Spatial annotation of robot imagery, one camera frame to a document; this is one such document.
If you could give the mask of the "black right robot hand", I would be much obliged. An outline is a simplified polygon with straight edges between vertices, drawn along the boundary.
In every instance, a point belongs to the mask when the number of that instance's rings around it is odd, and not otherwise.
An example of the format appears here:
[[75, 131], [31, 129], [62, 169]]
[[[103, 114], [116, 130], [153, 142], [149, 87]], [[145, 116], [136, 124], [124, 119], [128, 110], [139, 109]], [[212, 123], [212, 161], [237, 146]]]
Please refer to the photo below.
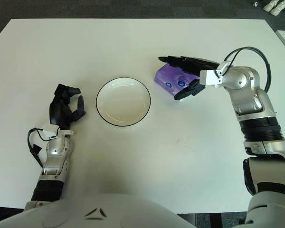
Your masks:
[[174, 100], [195, 96], [205, 86], [200, 83], [202, 70], [215, 70], [219, 63], [192, 57], [159, 57], [165, 65], [155, 74], [154, 81], [173, 95]]

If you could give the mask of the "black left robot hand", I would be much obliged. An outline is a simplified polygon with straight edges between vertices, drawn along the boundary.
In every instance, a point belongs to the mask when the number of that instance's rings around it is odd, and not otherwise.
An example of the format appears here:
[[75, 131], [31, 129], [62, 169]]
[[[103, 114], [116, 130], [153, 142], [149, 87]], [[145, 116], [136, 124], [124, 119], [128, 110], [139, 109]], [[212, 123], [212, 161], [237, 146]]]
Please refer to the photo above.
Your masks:
[[54, 98], [49, 106], [50, 123], [60, 127], [60, 130], [69, 130], [72, 122], [76, 122], [85, 116], [85, 103], [83, 96], [77, 100], [77, 109], [71, 111], [69, 104], [71, 97], [81, 94], [79, 88], [59, 84], [54, 92]]

